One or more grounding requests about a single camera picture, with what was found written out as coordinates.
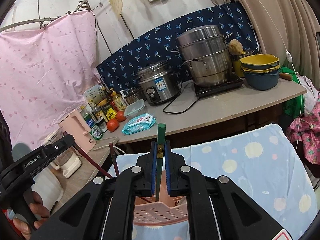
tomato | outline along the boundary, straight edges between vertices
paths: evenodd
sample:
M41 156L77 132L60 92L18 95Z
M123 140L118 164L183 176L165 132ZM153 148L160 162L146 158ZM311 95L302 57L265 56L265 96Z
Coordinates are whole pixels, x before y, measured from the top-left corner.
M111 119L107 123L107 128L110 132L114 132L119 127L119 122L116 119Z
M118 113L117 113L117 120L119 121L119 122L122 122L122 121L124 121L125 119L127 119L126 117L124 117L123 116L124 115L124 111L119 111Z

navy blue fabric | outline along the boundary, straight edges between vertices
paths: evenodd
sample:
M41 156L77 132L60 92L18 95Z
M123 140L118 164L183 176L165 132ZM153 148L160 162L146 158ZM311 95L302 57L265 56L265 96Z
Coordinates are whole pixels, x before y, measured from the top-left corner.
M189 80L191 76L182 63L181 55L170 50L176 49L176 37L203 25L218 25L221 33L233 33L228 41L237 39L244 49L258 49L247 13L241 3L232 2L199 10L156 27L123 46L97 69L106 85L118 91L137 87L137 72L147 63L160 60L169 62L179 81Z

round metal bolt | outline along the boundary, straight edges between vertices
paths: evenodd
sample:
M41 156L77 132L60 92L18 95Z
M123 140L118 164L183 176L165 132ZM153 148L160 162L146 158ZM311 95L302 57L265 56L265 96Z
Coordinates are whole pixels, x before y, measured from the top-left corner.
M95 177L93 179L93 183L96 184L96 185L99 185L103 182L103 178L102 177Z
M189 172L191 169L190 169L189 166L184 165L184 166L180 167L180 170L183 171L183 172Z
M226 184L226 183L229 182L229 178L226 177L226 176L221 176L221 177L219 178L219 181L220 181L221 183Z
M134 166L131 168L131 171L134 173L139 173L141 170L142 170L142 168L139 166Z

wooden table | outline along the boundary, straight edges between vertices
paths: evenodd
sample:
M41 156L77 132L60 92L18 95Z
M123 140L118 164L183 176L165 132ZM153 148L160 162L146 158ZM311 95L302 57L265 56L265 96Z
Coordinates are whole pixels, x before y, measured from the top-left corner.
M104 147L113 143L117 143L117 137L111 137L109 134L104 133L102 140L97 141L94 148L88 153L88 155L100 166L104 163L108 157L110 150L109 147ZM79 190L81 190L90 180L92 180L98 173L91 163L89 163L84 157L80 157L82 161L81 167L69 178L66 179L61 170L51 171L57 176L63 190L63 196L59 202L57 202L52 210L52 213L56 212L60 207L62 207L70 198L72 198Z
M184 88L182 94L166 111L183 111L197 99L192 81L183 83L182 88ZM277 86L266 91L255 90L244 81L244 84L239 89L226 91L219 95L199 100L192 108L183 114L163 113L162 110L166 104L150 106L146 102L146 106L148 109L147 112L154 115L157 123L166 124L166 135L171 135L250 114L295 98L306 92L307 90L301 85L283 79L279 79ZM125 135L121 132L125 123L126 121L122 122L119 129L113 133L107 131L110 135L119 138L118 144L152 139L157 135L156 125L149 130Z

wooden rolling pin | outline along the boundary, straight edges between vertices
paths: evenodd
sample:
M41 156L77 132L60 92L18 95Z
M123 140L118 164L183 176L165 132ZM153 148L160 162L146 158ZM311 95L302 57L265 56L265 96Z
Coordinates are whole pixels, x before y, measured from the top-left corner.
M292 81L292 76L288 73L280 73L279 77L288 81Z

